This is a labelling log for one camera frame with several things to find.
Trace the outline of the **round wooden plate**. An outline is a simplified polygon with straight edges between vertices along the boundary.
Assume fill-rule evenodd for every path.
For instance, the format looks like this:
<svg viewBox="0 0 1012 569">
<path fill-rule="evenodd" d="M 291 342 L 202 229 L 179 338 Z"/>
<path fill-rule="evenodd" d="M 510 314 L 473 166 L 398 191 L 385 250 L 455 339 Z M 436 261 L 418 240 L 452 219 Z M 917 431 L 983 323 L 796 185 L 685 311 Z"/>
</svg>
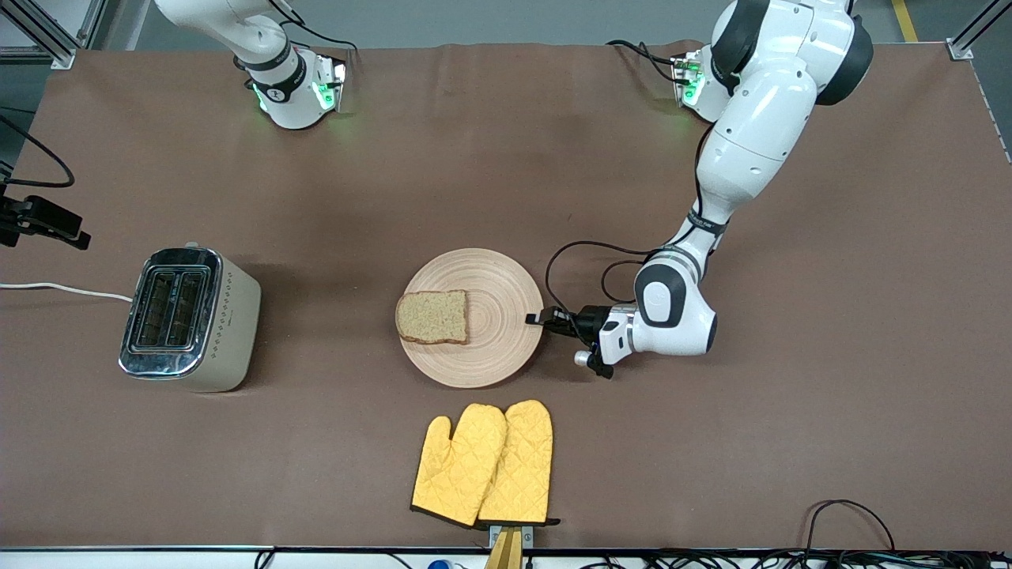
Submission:
<svg viewBox="0 0 1012 569">
<path fill-rule="evenodd" d="M 431 259 L 408 282 L 406 294 L 462 289 L 467 294 L 467 343 L 402 349 L 428 378 L 453 388 L 478 389 L 505 381 L 534 354 L 541 328 L 527 315 L 545 307 L 534 278 L 511 257 L 484 248 L 451 250 Z"/>
</svg>

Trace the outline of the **brown toast slice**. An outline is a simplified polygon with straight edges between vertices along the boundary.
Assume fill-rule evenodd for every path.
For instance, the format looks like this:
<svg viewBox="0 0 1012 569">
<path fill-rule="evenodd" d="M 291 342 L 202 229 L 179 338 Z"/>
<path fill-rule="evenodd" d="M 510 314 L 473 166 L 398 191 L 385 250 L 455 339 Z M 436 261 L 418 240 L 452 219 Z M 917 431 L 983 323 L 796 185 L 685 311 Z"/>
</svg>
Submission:
<svg viewBox="0 0 1012 569">
<path fill-rule="evenodd" d="M 417 345 L 466 345 L 469 298 L 463 289 L 405 294 L 395 306 L 395 328 Z"/>
</svg>

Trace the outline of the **yellow quilted oven mitt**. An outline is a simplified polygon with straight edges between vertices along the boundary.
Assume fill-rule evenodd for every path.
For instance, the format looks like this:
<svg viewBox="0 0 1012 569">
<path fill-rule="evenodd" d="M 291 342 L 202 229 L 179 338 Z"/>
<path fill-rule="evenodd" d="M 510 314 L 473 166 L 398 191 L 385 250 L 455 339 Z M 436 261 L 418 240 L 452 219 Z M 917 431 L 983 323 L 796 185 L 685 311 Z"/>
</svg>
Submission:
<svg viewBox="0 0 1012 569">
<path fill-rule="evenodd" d="M 452 422 L 430 422 L 417 468 L 410 509 L 461 527 L 473 527 L 492 485 L 507 435 L 502 410 L 470 404 Z"/>
<path fill-rule="evenodd" d="M 553 424 L 545 404 L 527 400 L 504 414 L 506 439 L 480 510 L 482 525 L 555 526 L 550 518 Z"/>
</svg>

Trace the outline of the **brown table cover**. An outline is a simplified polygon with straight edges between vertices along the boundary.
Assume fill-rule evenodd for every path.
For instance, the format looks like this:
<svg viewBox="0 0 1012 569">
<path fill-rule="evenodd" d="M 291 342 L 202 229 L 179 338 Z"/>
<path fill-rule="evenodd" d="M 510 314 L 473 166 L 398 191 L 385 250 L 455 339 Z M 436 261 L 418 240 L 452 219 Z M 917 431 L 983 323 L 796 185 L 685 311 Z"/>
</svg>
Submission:
<svg viewBox="0 0 1012 569">
<path fill-rule="evenodd" d="M 470 546 L 410 511 L 432 418 L 538 399 L 560 548 L 802 543 L 850 499 L 902 548 L 1012 548 L 1012 166 L 967 62 L 876 47 L 738 210 L 702 357 L 601 379 L 546 336 L 491 389 L 411 364 L 394 309 L 430 259 L 497 250 L 541 278 L 567 242 L 646 250 L 693 204 L 704 125 L 611 47 L 363 50 L 337 116 L 256 107 L 226 53 L 90 51 L 33 136 L 86 251 L 0 247 L 0 281 L 130 295 L 155 251 L 262 284 L 248 378 L 202 395 L 117 365 L 129 306 L 0 291 L 0 546 Z"/>
</svg>

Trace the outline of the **beige chrome toaster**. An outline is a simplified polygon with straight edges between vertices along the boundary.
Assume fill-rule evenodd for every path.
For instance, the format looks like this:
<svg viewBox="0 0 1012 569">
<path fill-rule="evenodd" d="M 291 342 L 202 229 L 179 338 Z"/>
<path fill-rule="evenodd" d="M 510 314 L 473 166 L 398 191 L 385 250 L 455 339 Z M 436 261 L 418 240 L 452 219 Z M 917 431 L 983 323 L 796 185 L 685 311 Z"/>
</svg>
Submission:
<svg viewBox="0 0 1012 569">
<path fill-rule="evenodd" d="M 195 243 L 149 256 L 131 300 L 117 364 L 133 379 L 199 394 L 237 389 L 250 365 L 262 288 Z"/>
</svg>

